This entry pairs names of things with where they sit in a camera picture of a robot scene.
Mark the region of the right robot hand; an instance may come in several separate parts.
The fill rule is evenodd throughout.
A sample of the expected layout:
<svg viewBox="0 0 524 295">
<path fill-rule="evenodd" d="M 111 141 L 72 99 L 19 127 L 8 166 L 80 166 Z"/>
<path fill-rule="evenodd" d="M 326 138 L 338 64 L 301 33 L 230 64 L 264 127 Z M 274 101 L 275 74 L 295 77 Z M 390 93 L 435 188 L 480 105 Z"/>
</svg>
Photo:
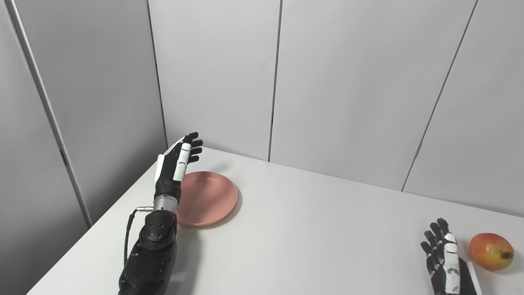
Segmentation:
<svg viewBox="0 0 524 295">
<path fill-rule="evenodd" d="M 459 256 L 457 239 L 444 218 L 430 224 L 420 243 L 425 252 L 427 273 L 435 295 L 481 295 L 471 262 Z"/>
</svg>

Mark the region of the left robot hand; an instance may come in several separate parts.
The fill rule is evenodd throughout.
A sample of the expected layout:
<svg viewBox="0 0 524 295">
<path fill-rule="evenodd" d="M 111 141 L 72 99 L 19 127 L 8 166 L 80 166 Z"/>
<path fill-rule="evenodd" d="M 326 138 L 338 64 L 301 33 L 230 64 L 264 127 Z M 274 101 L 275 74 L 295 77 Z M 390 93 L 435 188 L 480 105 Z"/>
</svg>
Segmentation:
<svg viewBox="0 0 524 295">
<path fill-rule="evenodd" d="M 192 132 L 180 138 L 169 149 L 158 156 L 155 172 L 154 198 L 162 196 L 181 198 L 181 182 L 187 167 L 198 162 L 203 149 L 203 140 L 198 132 Z"/>
</svg>

